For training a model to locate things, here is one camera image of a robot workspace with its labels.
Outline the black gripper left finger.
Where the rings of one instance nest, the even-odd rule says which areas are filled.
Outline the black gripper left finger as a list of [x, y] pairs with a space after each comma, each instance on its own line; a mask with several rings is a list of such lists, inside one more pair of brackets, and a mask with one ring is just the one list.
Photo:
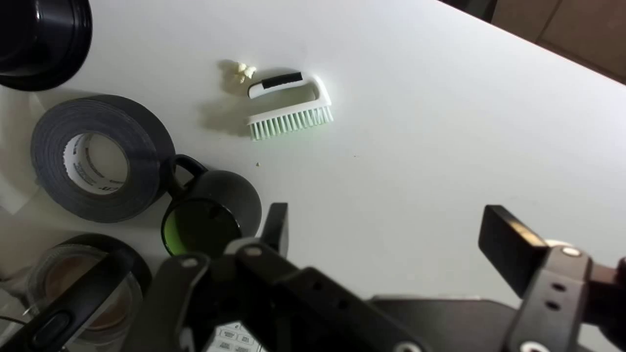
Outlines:
[[202, 352], [227, 323], [268, 352], [431, 352], [431, 345], [323, 272], [286, 259], [290, 208], [274, 204], [261, 237], [225, 255], [169, 259], [124, 352]]

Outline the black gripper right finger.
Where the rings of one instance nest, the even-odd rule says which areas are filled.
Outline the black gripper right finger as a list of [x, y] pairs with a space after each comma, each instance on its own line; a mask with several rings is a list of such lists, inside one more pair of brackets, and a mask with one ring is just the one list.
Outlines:
[[624, 261], [597, 265], [574, 245], [550, 245], [503, 206], [485, 206], [480, 251], [521, 298], [505, 352], [577, 352], [593, 325], [626, 352]]

